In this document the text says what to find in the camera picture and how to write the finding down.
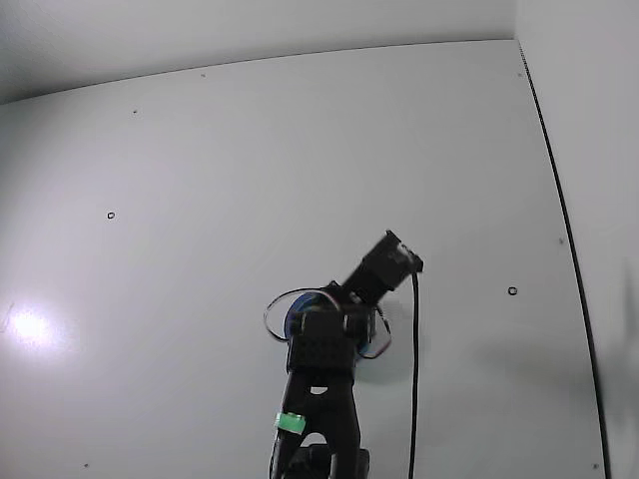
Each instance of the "wire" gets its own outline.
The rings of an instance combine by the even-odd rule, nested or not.
[[[388,320],[383,316],[383,311],[381,310],[381,307],[379,307],[379,305],[375,307],[375,311],[377,311],[377,314],[379,314],[379,317],[381,318],[381,321],[383,322],[383,325],[386,328],[386,332],[388,333],[388,340],[383,344],[382,347],[380,347],[373,354],[363,354],[358,351],[357,354],[362,359],[377,359],[382,354],[384,354],[384,352],[388,349],[388,347],[392,343],[392,333],[390,332],[390,324],[388,323]]]
[[[419,380],[419,282],[417,273],[412,275],[412,404],[410,426],[410,459],[408,462],[408,479],[415,472],[415,446],[417,442],[417,385]]]
[[[276,297],[273,301],[271,301],[271,304],[269,304],[267,308],[264,310],[264,327],[267,329],[267,332],[271,335],[271,337],[275,341],[288,342],[288,340],[285,337],[280,336],[269,327],[269,313],[271,312],[271,309],[273,309],[273,307],[277,303],[279,303],[282,299],[289,296],[293,296],[294,294],[303,294],[305,292],[314,292],[315,294],[321,294],[322,296],[324,296],[326,299],[330,301],[330,303],[335,307],[337,311],[341,311],[341,307],[339,307],[339,303],[335,301],[335,299],[330,294],[328,294],[326,291],[322,291],[321,289],[317,289],[313,287],[301,287],[298,289],[291,289],[290,291],[283,292],[278,297]]]

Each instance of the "white wall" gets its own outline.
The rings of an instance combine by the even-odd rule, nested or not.
[[[639,3],[521,0],[581,264],[614,479],[639,477]]]
[[[265,477],[286,348],[264,306],[342,280],[386,228],[426,262],[415,477],[603,478],[515,41],[17,102],[0,108],[0,159],[2,479]],[[370,479],[406,472],[411,303],[409,284],[388,296],[393,345],[357,368]]]
[[[0,104],[190,67],[513,38],[514,0],[3,0]]]

